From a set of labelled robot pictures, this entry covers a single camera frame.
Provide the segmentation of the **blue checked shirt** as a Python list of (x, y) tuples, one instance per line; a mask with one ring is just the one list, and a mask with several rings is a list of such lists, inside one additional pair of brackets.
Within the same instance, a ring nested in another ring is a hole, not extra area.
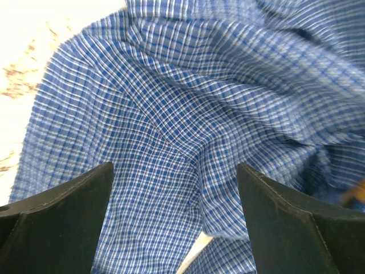
[(364, 178), (363, 1), (128, 1), (59, 46), (15, 202), (103, 162), (92, 273), (254, 273), (236, 168), (318, 199)]

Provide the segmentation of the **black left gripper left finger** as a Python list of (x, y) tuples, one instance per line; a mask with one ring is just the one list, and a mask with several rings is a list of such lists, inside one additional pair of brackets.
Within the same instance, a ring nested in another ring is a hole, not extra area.
[(112, 182), (103, 163), (1, 206), (1, 273), (90, 273)]

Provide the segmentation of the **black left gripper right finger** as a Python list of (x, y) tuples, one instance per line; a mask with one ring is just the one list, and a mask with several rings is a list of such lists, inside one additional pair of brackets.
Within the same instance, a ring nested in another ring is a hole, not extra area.
[(257, 273), (364, 273), (364, 212), (237, 167)]

